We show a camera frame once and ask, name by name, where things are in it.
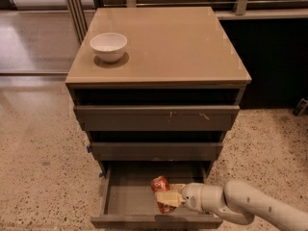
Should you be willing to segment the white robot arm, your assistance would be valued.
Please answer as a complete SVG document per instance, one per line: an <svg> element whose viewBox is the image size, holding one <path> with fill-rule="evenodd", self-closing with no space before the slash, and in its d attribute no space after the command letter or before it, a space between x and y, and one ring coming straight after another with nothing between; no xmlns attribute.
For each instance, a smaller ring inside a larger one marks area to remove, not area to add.
<svg viewBox="0 0 308 231"><path fill-rule="evenodd" d="M195 212L212 212L223 220L248 225L257 216L280 231L308 231L308 214L259 191L240 180L223 187L202 183L172 184L155 193L159 203L184 206Z"/></svg>

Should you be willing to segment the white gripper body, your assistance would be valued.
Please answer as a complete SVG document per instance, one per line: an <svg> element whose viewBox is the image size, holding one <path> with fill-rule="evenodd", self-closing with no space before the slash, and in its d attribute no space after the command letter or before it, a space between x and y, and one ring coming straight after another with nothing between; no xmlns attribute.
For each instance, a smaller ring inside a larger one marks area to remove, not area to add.
<svg viewBox="0 0 308 231"><path fill-rule="evenodd" d="M184 206L190 211L203 212L201 200L203 188L204 184L201 183L190 183L183 188L182 197L185 200Z"/></svg>

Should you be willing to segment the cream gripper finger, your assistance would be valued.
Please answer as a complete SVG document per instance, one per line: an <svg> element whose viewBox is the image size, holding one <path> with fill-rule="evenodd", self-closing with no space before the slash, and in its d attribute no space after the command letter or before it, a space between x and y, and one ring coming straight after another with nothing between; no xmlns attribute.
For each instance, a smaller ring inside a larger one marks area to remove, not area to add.
<svg viewBox="0 0 308 231"><path fill-rule="evenodd" d="M177 191L156 192L155 197L158 202L172 207L180 207L185 202L185 199Z"/></svg>
<svg viewBox="0 0 308 231"><path fill-rule="evenodd" d="M185 187L185 184L170 184L169 189L171 191L177 191L178 193L182 191L182 189Z"/></svg>

